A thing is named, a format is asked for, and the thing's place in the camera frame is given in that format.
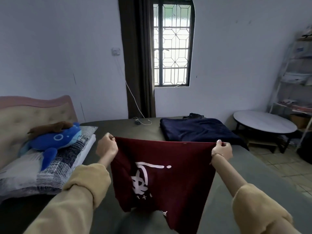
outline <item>stuffed whale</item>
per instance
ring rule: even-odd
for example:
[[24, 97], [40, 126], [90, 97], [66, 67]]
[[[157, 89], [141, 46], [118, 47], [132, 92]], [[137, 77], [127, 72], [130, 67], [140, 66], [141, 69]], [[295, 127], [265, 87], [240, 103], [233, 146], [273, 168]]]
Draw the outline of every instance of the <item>stuffed whale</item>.
[[26, 153], [29, 149], [43, 151], [41, 171], [46, 169], [57, 155], [57, 150], [71, 146], [76, 143], [81, 136], [81, 129], [78, 122], [73, 123], [73, 127], [65, 129], [60, 133], [47, 133], [28, 141], [21, 151]]

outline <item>pillow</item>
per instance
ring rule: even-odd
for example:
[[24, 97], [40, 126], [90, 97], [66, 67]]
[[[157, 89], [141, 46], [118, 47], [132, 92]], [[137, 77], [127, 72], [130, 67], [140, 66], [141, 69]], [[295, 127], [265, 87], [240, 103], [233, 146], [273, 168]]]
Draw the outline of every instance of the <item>pillow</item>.
[[29, 150], [0, 170], [0, 202], [12, 197], [34, 194], [55, 195], [78, 164], [79, 155], [97, 127], [80, 126], [81, 136], [73, 145], [59, 149], [51, 164], [41, 170], [42, 152]]

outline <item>bracelet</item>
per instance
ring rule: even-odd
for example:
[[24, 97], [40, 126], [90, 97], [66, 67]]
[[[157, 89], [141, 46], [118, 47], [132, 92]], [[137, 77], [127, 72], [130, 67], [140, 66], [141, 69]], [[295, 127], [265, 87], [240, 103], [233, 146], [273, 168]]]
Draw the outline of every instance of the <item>bracelet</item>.
[[211, 154], [211, 162], [212, 162], [212, 160], [213, 160], [213, 157], [214, 157], [216, 154], [219, 154], [219, 155], [221, 155], [222, 157], [224, 157], [223, 154], [220, 154], [220, 153], [212, 153], [212, 154]]

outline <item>charging cable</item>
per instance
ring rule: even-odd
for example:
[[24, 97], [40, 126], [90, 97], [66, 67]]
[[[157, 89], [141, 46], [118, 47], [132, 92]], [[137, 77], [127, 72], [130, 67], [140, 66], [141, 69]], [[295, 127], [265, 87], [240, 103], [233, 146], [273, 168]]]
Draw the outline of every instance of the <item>charging cable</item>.
[[[133, 94], [132, 94], [132, 92], [131, 92], [131, 90], [130, 90], [128, 84], [127, 84], [126, 76], [124, 75], [124, 73], [123, 73], [123, 71], [122, 71], [122, 68], [121, 68], [121, 66], [120, 66], [119, 60], [118, 60], [118, 59], [116, 59], [116, 60], [117, 60], [118, 68], [119, 68], [119, 70], [121, 71], [121, 73], [122, 73], [123, 76], [124, 76], [124, 81], [126, 82], [126, 86], [128, 87], [128, 90], [130, 91], [130, 93], [131, 93], [133, 99], [135, 100], [135, 97], [133, 96]], [[138, 104], [137, 104], [136, 100], [135, 100], [135, 105], [137, 106], [138, 111], [141, 113], [142, 117], [145, 119], [143, 113], [141, 112], [141, 110], [140, 110], [139, 107], [138, 107]], [[142, 123], [142, 122], [139, 120], [138, 117], [134, 117], [133, 119], [135, 119], [136, 121], [139, 121], [142, 125], [145, 125], [145, 126], [149, 126], [149, 125], [152, 124], [152, 122], [151, 122], [150, 120], [148, 120], [148, 119], [147, 119], [147, 120], [150, 122], [150, 124], [144, 124], [144, 123]]]

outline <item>brown plush toy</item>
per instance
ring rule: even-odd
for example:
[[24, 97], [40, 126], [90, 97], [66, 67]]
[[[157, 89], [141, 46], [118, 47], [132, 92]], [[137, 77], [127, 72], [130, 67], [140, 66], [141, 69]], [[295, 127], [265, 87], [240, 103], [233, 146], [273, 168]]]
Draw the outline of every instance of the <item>brown plush toy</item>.
[[31, 128], [28, 132], [29, 139], [34, 139], [38, 137], [39, 135], [47, 134], [47, 133], [60, 133], [64, 129], [69, 129], [73, 127], [73, 124], [71, 122], [67, 121], [60, 121], [54, 124], [44, 125], [44, 126], [37, 126], [34, 128]]

